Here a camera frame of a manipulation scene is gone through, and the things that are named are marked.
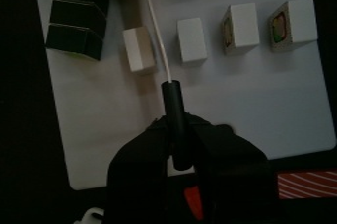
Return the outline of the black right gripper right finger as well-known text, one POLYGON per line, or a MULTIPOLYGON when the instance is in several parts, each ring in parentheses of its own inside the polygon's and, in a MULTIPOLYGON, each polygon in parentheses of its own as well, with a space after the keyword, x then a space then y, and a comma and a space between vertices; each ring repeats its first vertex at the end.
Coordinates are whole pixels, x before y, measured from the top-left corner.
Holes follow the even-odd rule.
POLYGON ((226 124, 188 115, 205 224, 280 224, 277 176, 265 153, 226 124))

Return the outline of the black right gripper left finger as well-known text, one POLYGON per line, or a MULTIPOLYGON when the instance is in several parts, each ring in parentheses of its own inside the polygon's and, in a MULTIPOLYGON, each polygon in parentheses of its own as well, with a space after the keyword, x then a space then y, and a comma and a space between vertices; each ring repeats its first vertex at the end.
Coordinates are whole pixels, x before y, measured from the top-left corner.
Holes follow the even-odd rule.
POLYGON ((168 127, 161 117, 110 162, 105 224, 166 224, 168 158, 168 127))

